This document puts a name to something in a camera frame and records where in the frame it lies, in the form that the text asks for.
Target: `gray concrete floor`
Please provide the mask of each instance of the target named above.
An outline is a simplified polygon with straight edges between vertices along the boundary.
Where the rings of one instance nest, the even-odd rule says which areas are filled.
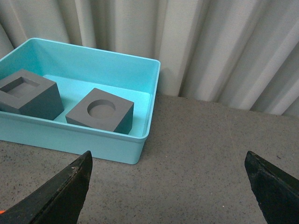
[[[136,165],[93,159],[78,223],[264,224],[244,168],[248,150],[299,179],[299,120],[158,96]],[[77,157],[0,141],[0,210]]]

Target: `turquoise plastic bin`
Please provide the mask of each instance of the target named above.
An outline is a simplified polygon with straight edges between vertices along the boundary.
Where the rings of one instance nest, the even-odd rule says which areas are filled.
[[[32,38],[0,60],[0,79],[26,69],[57,82],[64,112],[54,121],[0,112],[0,140],[136,164],[150,131],[160,62]],[[66,123],[93,88],[134,102],[128,135]]]

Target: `gray cube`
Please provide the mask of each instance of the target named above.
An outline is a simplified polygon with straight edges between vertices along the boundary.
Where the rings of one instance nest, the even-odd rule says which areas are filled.
[[[132,101],[94,88],[65,117],[69,124],[128,134],[133,110]]]
[[[0,80],[0,111],[54,120],[64,108],[56,82],[20,70]]]

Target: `foam block with hole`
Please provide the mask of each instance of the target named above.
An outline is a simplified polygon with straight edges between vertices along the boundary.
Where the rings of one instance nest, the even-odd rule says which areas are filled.
[[[67,123],[128,134],[134,103],[94,88],[65,116]]]
[[[63,110],[56,82],[27,70],[0,80],[0,111],[54,120]]]

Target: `white curtain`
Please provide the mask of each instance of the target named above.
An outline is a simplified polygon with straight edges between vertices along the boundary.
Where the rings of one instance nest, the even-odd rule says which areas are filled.
[[[28,38],[158,59],[158,92],[299,116],[298,0],[1,0],[0,57]]]

